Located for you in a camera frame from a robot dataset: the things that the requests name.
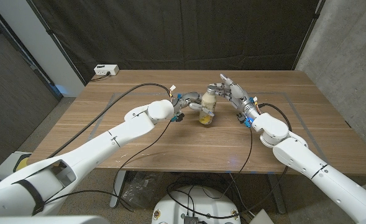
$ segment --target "wire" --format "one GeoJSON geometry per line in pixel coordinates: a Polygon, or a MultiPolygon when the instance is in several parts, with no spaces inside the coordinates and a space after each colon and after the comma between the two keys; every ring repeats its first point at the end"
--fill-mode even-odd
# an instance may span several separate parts
{"type": "Polygon", "coordinates": [[[69,145],[72,141],[74,141],[79,135],[81,135],[84,131],[86,131],[94,122],[96,122],[102,115],[104,115],[104,113],[107,112],[107,110],[109,108],[111,108],[116,102],[118,102],[120,99],[122,99],[124,96],[126,96],[127,94],[129,94],[131,91],[137,89],[138,87],[142,87],[142,86],[147,86],[147,85],[153,85],[153,86],[159,86],[163,89],[166,90],[167,94],[170,95],[169,89],[166,88],[165,86],[158,84],[158,83],[143,83],[140,85],[137,85],[133,88],[131,88],[130,90],[127,90],[125,93],[123,93],[121,96],[119,96],[118,98],[116,98],[110,105],[108,105],[107,107],[105,107],[105,109],[97,115],[97,117],[95,117],[95,119],[93,119],[92,121],[89,122],[89,124],[87,124],[82,130],[80,130],[76,135],[74,135],[70,140],[68,140],[64,145],[62,145],[60,148],[58,148],[55,152],[53,152],[50,156],[47,157],[51,158],[54,157],[55,155],[57,155],[61,150],[63,150],[67,145],[69,145]]]}
{"type": "MultiPolygon", "coordinates": [[[[291,127],[291,125],[290,125],[290,122],[289,122],[289,120],[288,120],[288,118],[286,117],[286,115],[279,109],[279,108],[277,108],[276,106],[274,106],[274,105],[272,105],[272,104],[270,104],[270,103],[262,103],[262,104],[260,104],[259,105],[259,108],[261,108],[261,107],[263,107],[263,106],[271,106],[272,108],[274,108],[274,109],[276,109],[282,116],[283,116],[283,118],[285,118],[285,120],[286,120],[286,123],[287,123],[287,125],[288,125],[288,128],[289,128],[289,131],[292,131],[292,127],[291,127]]],[[[282,179],[283,179],[283,177],[285,176],[285,174],[286,174],[286,172],[288,171],[288,166],[285,166],[285,169],[283,170],[283,172],[282,172],[282,175],[281,175],[281,177],[278,179],[278,181],[277,181],[277,183],[274,185],[274,187],[269,191],[269,193],[268,194],[266,194],[266,196],[264,196],[264,198],[263,199],[261,199],[261,201],[259,201],[258,203],[256,203],[255,205],[253,205],[253,206],[251,206],[250,208],[248,208],[248,209],[245,209],[244,211],[242,211],[242,212],[240,212],[240,213],[237,213],[237,214],[235,214],[235,215],[229,215],[229,216],[226,216],[226,217],[215,217],[215,216],[212,216],[212,215],[208,215],[208,214],[203,214],[203,213],[200,213],[200,212],[196,212],[196,211],[194,211],[194,210],[192,210],[192,209],[190,209],[190,208],[188,208],[188,207],[186,207],[186,206],[184,206],[183,204],[181,204],[180,202],[178,202],[176,199],[174,199],[173,197],[172,197],[172,195],[170,194],[170,192],[169,192],[169,188],[170,188],[170,186],[171,185],[174,185],[175,183],[172,183],[172,184],[170,184],[170,185],[168,185],[168,187],[166,188],[166,192],[167,192],[167,194],[169,195],[169,197],[172,199],[172,200],[174,200],[178,205],[180,205],[180,206],[182,206],[183,208],[185,208],[185,209],[188,209],[189,211],[191,211],[191,212],[193,212],[193,213],[196,213],[196,214],[198,214],[198,215],[202,215],[202,216],[204,216],[204,217],[207,217],[207,218],[215,218],[215,219],[226,219],[226,218],[232,218],[232,217],[238,217],[238,216],[242,216],[242,214],[243,213],[245,213],[245,212],[249,212],[249,211],[251,211],[251,210],[253,210],[255,207],[257,207],[257,206],[259,206],[260,204],[262,204],[266,199],[268,199],[268,197],[269,196],[271,196],[271,194],[274,192],[274,190],[279,186],[279,184],[280,184],[280,182],[282,181],[282,179]]]]}
{"type": "Polygon", "coordinates": [[[242,206],[244,206],[244,208],[245,208],[245,209],[247,209],[247,207],[246,207],[246,205],[245,205],[245,203],[244,203],[244,201],[243,201],[242,197],[240,196],[240,191],[239,191],[239,188],[238,188],[238,186],[237,186],[237,182],[235,182],[234,177],[232,176],[232,174],[231,174],[231,173],[230,173],[230,177],[231,177],[232,181],[234,181],[234,183],[235,183],[235,188],[237,189],[238,197],[239,197],[240,203],[242,204],[242,206]]]}
{"type": "Polygon", "coordinates": [[[59,196],[59,197],[56,197],[56,198],[53,198],[53,199],[48,199],[48,200],[46,200],[45,201],[45,203],[41,206],[41,207],[39,207],[38,209],[36,209],[35,211],[34,211],[34,213],[36,212],[36,211],[38,211],[39,209],[41,209],[42,207],[44,207],[46,204],[48,204],[48,203],[50,203],[50,202],[54,202],[55,200],[58,200],[58,199],[60,199],[60,198],[63,198],[63,197],[67,197],[67,196],[70,196],[70,195],[74,195],[74,194],[80,194],[80,193],[84,193],[84,192],[98,192],[98,193],[103,193],[103,194],[108,194],[108,195],[112,195],[112,196],[114,196],[114,197],[117,197],[119,200],[121,200],[123,203],[122,203],[122,206],[124,207],[124,208],[126,208],[128,211],[130,211],[130,212],[134,212],[134,209],[123,199],[123,198],[121,198],[120,196],[118,196],[118,195],[115,195],[115,194],[112,194],[112,193],[109,193],[109,192],[106,192],[106,191],[103,191],[103,190],[79,190],[79,191],[76,191],[76,192],[72,192],[72,193],[68,193],[68,194],[65,194],[65,195],[61,195],[61,196],[59,196]]]}
{"type": "Polygon", "coordinates": [[[190,192],[186,193],[186,192],[181,191],[181,190],[175,190],[175,191],[180,192],[180,193],[183,193],[183,194],[186,194],[186,195],[188,196],[188,202],[190,202],[190,199],[191,199],[191,201],[193,202],[193,210],[195,210],[194,200],[193,200],[193,198],[190,196],[190,192]]]}
{"type": "Polygon", "coordinates": [[[191,196],[190,196],[190,192],[191,192],[191,190],[194,188],[194,186],[195,185],[193,185],[191,188],[190,188],[190,190],[188,191],[188,202],[187,202],[187,207],[189,207],[189,204],[190,204],[190,198],[191,198],[191,196]]]}
{"type": "Polygon", "coordinates": [[[175,184],[180,184],[180,183],[172,183],[172,184],[170,184],[170,185],[168,185],[168,187],[166,188],[166,192],[167,192],[167,194],[169,195],[169,197],[172,199],[172,200],[174,200],[178,205],[180,205],[181,207],[183,207],[183,208],[185,208],[185,209],[188,209],[189,211],[191,211],[191,212],[193,212],[193,213],[196,213],[196,214],[198,214],[198,215],[202,215],[202,216],[204,216],[204,217],[207,217],[207,218],[215,218],[215,219],[226,219],[226,218],[232,218],[232,217],[238,217],[238,216],[241,216],[243,213],[245,213],[245,212],[248,212],[249,210],[253,210],[255,207],[257,207],[257,206],[259,206],[261,203],[263,203],[273,192],[274,192],[274,190],[277,188],[277,186],[280,184],[280,182],[281,182],[281,180],[282,180],[282,177],[286,174],[286,172],[288,171],[288,167],[286,166],[285,167],[285,170],[283,171],[283,173],[282,173],[282,175],[281,175],[281,177],[280,177],[280,179],[278,180],[278,182],[275,184],[275,186],[271,189],[271,191],[269,191],[269,193],[266,195],[266,196],[264,196],[264,198],[263,199],[261,199],[261,201],[259,201],[259,203],[257,203],[257,204],[255,204],[254,206],[252,206],[252,207],[250,207],[250,208],[248,208],[248,209],[246,209],[246,210],[244,210],[244,211],[242,211],[242,212],[240,212],[240,213],[236,213],[235,215],[229,215],[229,216],[226,216],[226,217],[215,217],[215,216],[212,216],[212,215],[208,215],[208,214],[203,214],[203,213],[201,213],[201,212],[197,212],[197,211],[195,211],[195,210],[192,210],[192,209],[190,209],[190,208],[188,208],[187,206],[185,206],[185,205],[183,205],[182,203],[180,203],[179,201],[177,201],[176,199],[174,199],[173,198],[173,196],[171,195],[171,193],[170,193],[170,190],[169,190],[169,188],[170,188],[170,186],[171,185],[175,185],[175,184]]]}
{"type": "Polygon", "coordinates": [[[288,125],[289,131],[292,131],[292,126],[290,125],[289,119],[286,117],[286,115],[282,112],[282,110],[280,110],[279,108],[277,108],[276,106],[270,104],[270,103],[261,103],[258,105],[259,108],[262,108],[263,106],[271,106],[272,108],[276,109],[285,119],[286,124],[288,125]]]}
{"type": "Polygon", "coordinates": [[[163,130],[162,134],[159,135],[159,137],[157,138],[157,140],[155,140],[151,145],[147,146],[145,149],[140,150],[138,153],[134,154],[132,157],[130,157],[125,163],[123,163],[123,165],[121,165],[121,167],[117,170],[115,177],[114,177],[114,183],[116,181],[116,177],[118,176],[119,171],[121,171],[122,167],[124,167],[131,159],[133,159],[133,157],[137,156],[138,154],[140,154],[142,151],[148,149],[149,147],[153,146],[155,143],[157,143],[157,141],[162,137],[162,135],[165,133],[166,129],[168,129],[169,124],[171,123],[171,121],[169,121],[168,125],[166,125],[165,130],[163,130]]]}
{"type": "Polygon", "coordinates": [[[226,194],[226,192],[228,191],[228,189],[231,187],[231,185],[235,182],[235,180],[237,180],[237,178],[238,178],[238,174],[240,174],[240,173],[242,172],[242,170],[243,170],[243,169],[244,169],[244,167],[246,166],[247,161],[249,161],[249,157],[250,157],[250,155],[251,155],[251,153],[252,153],[252,146],[253,146],[253,134],[252,134],[252,128],[249,128],[249,130],[250,130],[250,150],[249,150],[249,155],[247,156],[247,158],[246,158],[246,161],[245,161],[244,165],[242,166],[242,168],[240,168],[239,172],[237,173],[237,176],[236,176],[235,178],[233,178],[233,179],[232,179],[231,183],[228,185],[227,189],[224,191],[224,193],[223,193],[220,197],[211,197],[211,196],[209,196],[209,195],[205,192],[205,190],[203,189],[203,187],[202,187],[203,192],[204,192],[204,193],[205,193],[209,198],[213,198],[213,199],[220,199],[220,198],[222,198],[222,197],[226,194]]]}
{"type": "Polygon", "coordinates": [[[94,79],[92,79],[92,80],[90,80],[90,81],[91,81],[91,82],[101,81],[101,80],[103,80],[103,79],[107,78],[110,74],[111,74],[110,72],[107,72],[107,74],[106,74],[106,75],[103,75],[103,76],[101,76],[100,78],[94,78],[94,79]]]}

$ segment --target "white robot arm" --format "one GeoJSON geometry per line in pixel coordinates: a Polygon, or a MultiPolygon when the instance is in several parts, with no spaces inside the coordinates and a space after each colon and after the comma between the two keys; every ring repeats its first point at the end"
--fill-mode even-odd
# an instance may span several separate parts
{"type": "Polygon", "coordinates": [[[366,190],[324,162],[308,149],[307,142],[288,126],[268,113],[261,113],[257,99],[224,74],[224,83],[215,83],[219,96],[227,98],[239,111],[238,119],[253,127],[261,142],[273,149],[274,156],[284,165],[302,173],[343,209],[355,222],[366,220],[366,190]]]}
{"type": "Polygon", "coordinates": [[[81,180],[119,148],[151,131],[165,119],[181,121],[181,109],[202,110],[201,96],[192,92],[172,102],[154,101],[125,115],[125,122],[100,134],[79,148],[31,164],[0,182],[0,217],[56,215],[66,197],[43,202],[72,192],[81,180]]]}

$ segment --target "table top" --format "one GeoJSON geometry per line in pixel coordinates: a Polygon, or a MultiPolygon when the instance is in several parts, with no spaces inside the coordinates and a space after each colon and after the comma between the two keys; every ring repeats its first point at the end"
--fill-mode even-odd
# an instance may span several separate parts
{"type": "MultiPolygon", "coordinates": [[[[293,132],[303,137],[321,159],[345,174],[366,175],[366,144],[301,71],[121,70],[116,76],[86,86],[30,156],[29,163],[45,159],[109,102],[133,86],[152,82],[166,87],[175,85],[174,94],[204,93],[209,83],[221,82],[220,73],[238,83],[250,96],[257,96],[259,103],[279,107],[290,120],[293,132]]],[[[165,90],[157,86],[136,89],[117,102],[61,154],[121,124],[131,109],[167,98],[165,90]]],[[[262,111],[283,120],[273,108],[263,107],[262,111]]],[[[133,158],[123,169],[238,172],[249,153],[250,130],[238,122],[232,105],[217,97],[216,116],[206,126],[199,123],[197,111],[184,108],[183,112],[182,122],[171,123],[156,144],[133,158]]],[[[136,152],[153,143],[167,123],[159,122],[151,132],[120,148],[98,167],[119,168],[136,152]]],[[[285,166],[277,161],[272,149],[260,142],[259,136],[253,130],[252,153],[242,173],[281,173],[285,166]]]]}

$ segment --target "black curtain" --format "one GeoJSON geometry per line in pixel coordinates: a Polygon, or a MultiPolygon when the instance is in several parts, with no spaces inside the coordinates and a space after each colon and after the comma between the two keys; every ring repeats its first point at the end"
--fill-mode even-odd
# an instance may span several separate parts
{"type": "Polygon", "coordinates": [[[88,82],[120,69],[290,70],[311,1],[33,0],[88,82]]]}

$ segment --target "power strip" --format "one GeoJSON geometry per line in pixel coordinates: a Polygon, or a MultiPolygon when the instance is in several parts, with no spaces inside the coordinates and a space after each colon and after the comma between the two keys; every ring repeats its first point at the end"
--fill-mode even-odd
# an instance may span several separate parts
{"type": "Polygon", "coordinates": [[[110,72],[110,75],[116,75],[119,72],[119,67],[118,65],[97,65],[94,72],[96,75],[107,75],[107,72],[110,72]]]}

